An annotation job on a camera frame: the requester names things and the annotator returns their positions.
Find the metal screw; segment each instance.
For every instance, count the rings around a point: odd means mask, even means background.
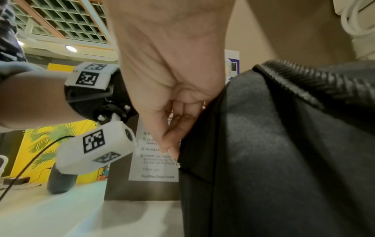
[[[103,122],[105,119],[106,119],[106,117],[104,115],[101,115],[101,114],[98,115],[99,121]]]

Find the gray fabric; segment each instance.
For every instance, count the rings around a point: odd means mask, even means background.
[[[373,135],[242,73],[182,141],[185,235],[373,236],[374,155]]]

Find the beige wall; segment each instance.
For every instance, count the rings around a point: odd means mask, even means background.
[[[305,65],[355,59],[329,0],[237,0],[226,49],[240,52],[240,70],[280,58]]]

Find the hand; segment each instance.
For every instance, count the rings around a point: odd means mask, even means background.
[[[179,141],[225,85],[225,33],[234,0],[104,1],[121,73],[161,152]],[[173,119],[168,127],[168,116]]]

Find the yellow wall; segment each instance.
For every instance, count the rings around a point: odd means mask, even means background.
[[[49,64],[47,69],[53,70],[53,71],[72,71],[73,68],[74,68],[74,66]],[[93,122],[93,121],[90,121],[90,120],[75,122],[75,123],[71,123],[69,125],[73,128],[75,135],[85,133],[85,132],[87,132],[87,131],[96,127],[96,123]],[[37,132],[37,133],[50,132],[55,128],[56,128],[55,126],[44,127],[44,128],[40,128],[40,129],[36,130],[35,132]],[[41,142],[41,140],[46,137],[46,136],[42,136],[39,139],[33,141],[31,139],[32,131],[33,130],[26,130],[26,132],[25,132],[25,136],[22,140],[20,150],[18,151],[18,155],[16,157],[16,161],[14,163],[14,166],[13,166],[13,169],[12,169],[12,172],[11,172],[11,177],[17,176],[18,173],[26,166],[26,164],[29,163],[30,160],[37,154],[37,152],[32,153],[30,151],[30,148],[34,144],[36,144],[38,142]],[[59,146],[59,144],[55,144],[55,145],[51,146],[48,150],[46,150],[45,153],[54,151],[58,146]],[[43,162],[41,164],[38,164],[37,166],[31,165],[25,171],[25,173],[22,176],[23,177],[30,177],[30,182],[33,182],[33,181],[35,181],[36,183],[47,182],[48,177],[50,175],[50,169],[46,169],[46,168],[52,167],[54,163],[55,163],[55,159],[52,159],[52,160],[48,160],[46,162]],[[82,183],[94,182],[94,181],[96,181],[97,176],[98,176],[98,171],[94,171],[94,172],[92,172],[90,174],[86,174],[86,175],[80,175],[77,178],[77,183],[82,184]]]

